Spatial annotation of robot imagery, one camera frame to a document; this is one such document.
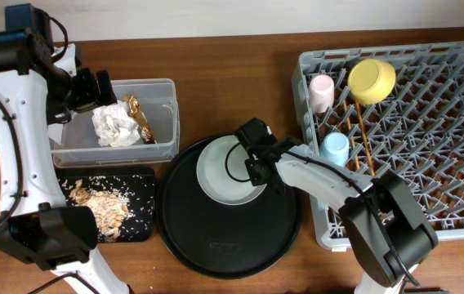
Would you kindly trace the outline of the gold snack wrapper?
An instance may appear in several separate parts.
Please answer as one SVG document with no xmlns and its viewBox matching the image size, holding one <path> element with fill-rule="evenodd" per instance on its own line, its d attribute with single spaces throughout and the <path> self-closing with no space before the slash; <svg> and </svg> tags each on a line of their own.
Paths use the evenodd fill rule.
<svg viewBox="0 0 464 294">
<path fill-rule="evenodd" d="M 134 118 L 140 128 L 139 134 L 143 142 L 148 144 L 156 144 L 154 134 L 148 124 L 147 118 L 141 109 L 138 99 L 134 95 L 127 95 L 124 97 L 129 107 L 129 114 Z"/>
</svg>

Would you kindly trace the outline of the white paper napkin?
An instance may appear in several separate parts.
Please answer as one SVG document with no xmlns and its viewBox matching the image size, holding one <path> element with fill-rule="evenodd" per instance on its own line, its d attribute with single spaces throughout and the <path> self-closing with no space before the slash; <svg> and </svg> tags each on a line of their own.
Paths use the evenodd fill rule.
<svg viewBox="0 0 464 294">
<path fill-rule="evenodd" d="M 141 138 L 138 124 L 129 111 L 128 103 L 120 100 L 93 110 L 91 120 L 100 146 L 126 147 Z"/>
</svg>

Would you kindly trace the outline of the grey round plate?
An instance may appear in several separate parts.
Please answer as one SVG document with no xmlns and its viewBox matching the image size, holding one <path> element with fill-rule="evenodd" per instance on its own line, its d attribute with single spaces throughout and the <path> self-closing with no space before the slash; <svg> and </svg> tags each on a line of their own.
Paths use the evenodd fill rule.
<svg viewBox="0 0 464 294">
<path fill-rule="evenodd" d="M 205 194 L 230 206 L 243 205 L 257 198 L 266 185 L 252 184 L 246 159 L 248 154 L 235 136 L 212 140 L 199 155 L 196 167 L 197 179 Z"/>
</svg>

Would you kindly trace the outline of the light blue plastic cup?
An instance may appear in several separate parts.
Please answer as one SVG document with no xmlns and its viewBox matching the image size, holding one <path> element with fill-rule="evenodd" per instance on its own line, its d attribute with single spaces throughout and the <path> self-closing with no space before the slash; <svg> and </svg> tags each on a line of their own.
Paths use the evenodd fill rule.
<svg viewBox="0 0 464 294">
<path fill-rule="evenodd" d="M 331 132 L 322 140 L 319 155 L 328 161 L 344 167 L 348 162 L 350 143 L 348 138 L 340 132 Z"/>
</svg>

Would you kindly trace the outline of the pink plastic cup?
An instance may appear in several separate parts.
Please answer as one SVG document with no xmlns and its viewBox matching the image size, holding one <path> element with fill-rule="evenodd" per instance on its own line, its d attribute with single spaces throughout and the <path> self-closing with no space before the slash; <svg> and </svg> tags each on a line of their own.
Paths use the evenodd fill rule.
<svg viewBox="0 0 464 294">
<path fill-rule="evenodd" d="M 315 113 L 324 113 L 328 108 L 333 106 L 335 96 L 334 86 L 333 79 L 326 74 L 317 75 L 310 80 L 309 104 Z"/>
</svg>

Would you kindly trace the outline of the yellow plastic bowl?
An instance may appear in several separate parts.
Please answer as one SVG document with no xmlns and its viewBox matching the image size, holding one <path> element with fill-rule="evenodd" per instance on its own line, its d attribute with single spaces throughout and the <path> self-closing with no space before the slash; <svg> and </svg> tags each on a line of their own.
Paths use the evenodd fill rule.
<svg viewBox="0 0 464 294">
<path fill-rule="evenodd" d="M 362 105 L 379 103 L 388 97 L 395 86 L 394 67 L 385 61 L 366 59 L 350 71 L 347 85 L 355 101 Z"/>
</svg>

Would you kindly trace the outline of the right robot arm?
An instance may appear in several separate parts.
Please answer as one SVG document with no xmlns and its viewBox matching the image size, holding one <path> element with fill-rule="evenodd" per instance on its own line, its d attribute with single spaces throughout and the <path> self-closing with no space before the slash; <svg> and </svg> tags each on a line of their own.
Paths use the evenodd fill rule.
<svg viewBox="0 0 464 294">
<path fill-rule="evenodd" d="M 313 153 L 292 137 L 239 143 L 254 183 L 278 180 L 327 204 L 341 218 L 364 276 L 357 293 L 396 293 L 439 243 L 404 180 L 393 172 L 359 175 Z"/>
</svg>

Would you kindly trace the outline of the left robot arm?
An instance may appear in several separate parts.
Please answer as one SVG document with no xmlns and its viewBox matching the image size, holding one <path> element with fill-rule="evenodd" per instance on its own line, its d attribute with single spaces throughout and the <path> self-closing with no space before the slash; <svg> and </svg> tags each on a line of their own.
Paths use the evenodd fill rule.
<svg viewBox="0 0 464 294">
<path fill-rule="evenodd" d="M 48 128 L 111 105 L 109 74 L 56 48 L 56 20 L 26 3 L 5 10 L 0 32 L 0 251 L 51 271 L 79 293 L 128 293 L 100 254 L 87 207 L 70 207 L 57 180 Z"/>
</svg>

